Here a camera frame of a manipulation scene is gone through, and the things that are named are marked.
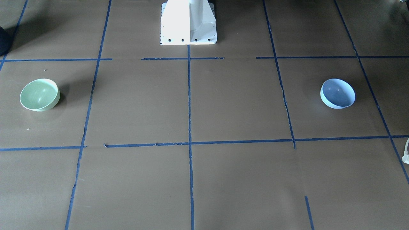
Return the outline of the white pedestal column with base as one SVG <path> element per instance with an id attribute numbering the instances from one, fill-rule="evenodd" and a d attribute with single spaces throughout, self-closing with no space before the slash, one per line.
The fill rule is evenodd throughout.
<path id="1" fill-rule="evenodd" d="M 216 14 L 207 0 L 168 0 L 161 7 L 161 45 L 216 44 Z"/>

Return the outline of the green bowl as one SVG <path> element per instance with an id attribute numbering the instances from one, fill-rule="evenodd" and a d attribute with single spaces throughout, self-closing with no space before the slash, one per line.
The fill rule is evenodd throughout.
<path id="1" fill-rule="evenodd" d="M 50 79 L 42 78 L 28 83 L 19 95 L 20 104 L 31 111 L 48 111 L 60 100 L 60 89 Z"/>

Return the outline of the blue bowl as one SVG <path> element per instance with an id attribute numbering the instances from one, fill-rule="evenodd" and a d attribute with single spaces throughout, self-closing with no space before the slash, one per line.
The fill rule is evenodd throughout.
<path id="1" fill-rule="evenodd" d="M 321 86 L 323 103 L 332 109 L 344 109 L 354 104 L 356 93 L 352 86 L 340 79 L 326 80 Z"/>

